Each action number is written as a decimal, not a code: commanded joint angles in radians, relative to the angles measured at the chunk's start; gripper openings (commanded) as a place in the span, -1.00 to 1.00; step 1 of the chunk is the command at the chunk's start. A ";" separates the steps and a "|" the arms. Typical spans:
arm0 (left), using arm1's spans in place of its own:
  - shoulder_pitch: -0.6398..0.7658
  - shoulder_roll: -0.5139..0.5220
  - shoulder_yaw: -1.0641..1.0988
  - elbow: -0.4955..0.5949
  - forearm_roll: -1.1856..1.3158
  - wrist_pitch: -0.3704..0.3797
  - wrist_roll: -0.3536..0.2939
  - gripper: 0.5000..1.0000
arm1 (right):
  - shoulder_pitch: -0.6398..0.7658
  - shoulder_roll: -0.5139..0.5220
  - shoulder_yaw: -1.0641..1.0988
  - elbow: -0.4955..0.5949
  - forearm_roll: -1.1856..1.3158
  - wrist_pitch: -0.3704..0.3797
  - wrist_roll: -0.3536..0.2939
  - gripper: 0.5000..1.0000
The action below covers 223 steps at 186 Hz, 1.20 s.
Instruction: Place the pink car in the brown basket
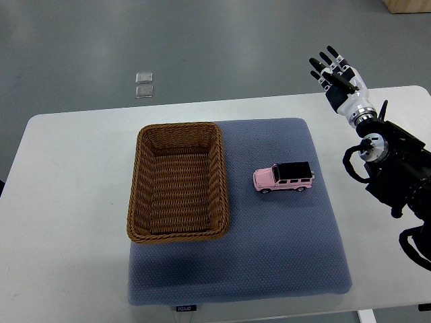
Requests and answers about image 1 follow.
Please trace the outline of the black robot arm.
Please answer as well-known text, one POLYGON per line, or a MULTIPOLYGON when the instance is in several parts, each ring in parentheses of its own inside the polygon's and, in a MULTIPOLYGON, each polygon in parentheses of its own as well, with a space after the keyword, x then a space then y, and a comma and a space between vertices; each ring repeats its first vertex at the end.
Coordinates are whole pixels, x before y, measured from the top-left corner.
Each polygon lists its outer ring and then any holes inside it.
POLYGON ((430 152, 425 144, 396 124, 385 120, 387 105, 379 113, 358 119, 357 146, 342 159, 346 172, 366 185, 366 190, 390 206, 399 219, 408 207, 423 224, 399 235, 405 254, 422 268, 430 269, 430 152))

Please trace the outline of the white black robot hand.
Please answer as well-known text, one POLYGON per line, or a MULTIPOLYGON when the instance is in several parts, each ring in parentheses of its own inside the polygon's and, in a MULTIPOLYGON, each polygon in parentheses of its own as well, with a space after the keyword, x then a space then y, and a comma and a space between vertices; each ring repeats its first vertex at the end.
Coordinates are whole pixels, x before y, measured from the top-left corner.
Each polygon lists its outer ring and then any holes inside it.
POLYGON ((376 118, 368 88, 358 71, 332 46, 319 56, 319 59, 309 59, 313 67, 310 74, 324 89, 332 109, 354 128, 366 119, 376 118))

